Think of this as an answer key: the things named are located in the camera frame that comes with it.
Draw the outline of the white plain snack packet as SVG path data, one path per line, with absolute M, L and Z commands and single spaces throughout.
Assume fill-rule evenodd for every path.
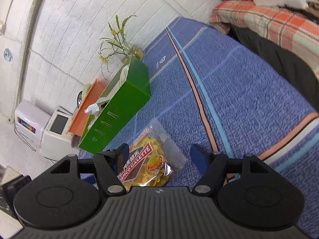
M 97 114 L 99 114 L 100 111 L 101 111 L 100 104 L 97 104 L 97 103 L 94 103 L 94 104 L 89 105 L 89 106 L 84 110 L 84 112 L 85 112 L 86 114 L 90 114 L 90 115 L 93 115 L 93 116 L 96 116 Z

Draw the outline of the clear galette cookie packet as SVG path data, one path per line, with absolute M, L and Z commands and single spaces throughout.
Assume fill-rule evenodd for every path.
M 180 171 L 187 159 L 157 119 L 130 145 L 127 162 L 118 175 L 124 188 L 162 187 Z

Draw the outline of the white machine with screen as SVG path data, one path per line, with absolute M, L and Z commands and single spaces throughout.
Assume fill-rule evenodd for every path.
M 59 161 L 67 155 L 78 154 L 75 136 L 68 133 L 72 115 L 57 106 L 43 131 L 40 154 L 50 161 Z

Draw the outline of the orange plastic basin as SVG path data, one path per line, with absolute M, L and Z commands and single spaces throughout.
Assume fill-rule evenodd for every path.
M 105 86 L 97 79 L 91 84 L 91 87 L 88 89 L 83 102 L 80 104 L 79 108 L 72 117 L 71 124 L 67 130 L 68 133 L 82 136 L 85 125 L 87 124 L 87 120 L 89 118 L 89 114 L 85 113 L 84 110 L 98 100 L 104 89 Z

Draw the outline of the white water purifier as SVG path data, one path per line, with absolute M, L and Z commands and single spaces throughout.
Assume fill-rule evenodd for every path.
M 43 132 L 50 120 L 50 115 L 27 100 L 22 100 L 15 109 L 17 131 L 40 146 Z

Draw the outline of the blue patterned tablecloth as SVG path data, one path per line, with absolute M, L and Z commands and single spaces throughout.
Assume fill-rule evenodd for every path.
M 272 167 L 305 198 L 297 227 L 288 238 L 318 238 L 318 121 L 315 109 L 256 54 L 205 24 L 175 19 L 146 49 L 150 100 L 114 136 L 110 146 L 131 142 L 152 118 L 186 157 L 192 144 L 209 149 L 200 99 L 222 153 L 261 155 L 297 125 L 309 124 L 286 146 Z

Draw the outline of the green cardboard box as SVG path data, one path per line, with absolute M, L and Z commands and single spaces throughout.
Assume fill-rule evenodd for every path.
M 88 118 L 78 144 L 92 154 L 102 151 L 151 98 L 148 67 L 129 57 L 99 98 L 99 112 Z

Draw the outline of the glass vase with orchid plant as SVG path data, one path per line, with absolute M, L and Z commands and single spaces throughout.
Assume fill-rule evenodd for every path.
M 136 16 L 136 14 L 132 14 L 120 22 L 119 16 L 115 15 L 116 26 L 113 27 L 111 23 L 108 22 L 111 37 L 99 38 L 98 58 L 101 62 L 100 73 L 104 80 L 107 80 L 107 77 L 103 69 L 106 68 L 107 72 L 111 73 L 109 64 L 116 56 L 121 56 L 123 62 L 131 56 L 134 56 L 139 61 L 143 59 L 143 50 L 138 45 L 128 42 L 127 35 L 125 34 L 127 23 Z

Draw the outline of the plaid orange cloth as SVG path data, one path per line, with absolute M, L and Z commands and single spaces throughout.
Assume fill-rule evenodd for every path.
M 215 7 L 211 24 L 232 24 L 294 53 L 318 77 L 318 24 L 287 9 L 258 7 L 252 1 L 228 0 Z

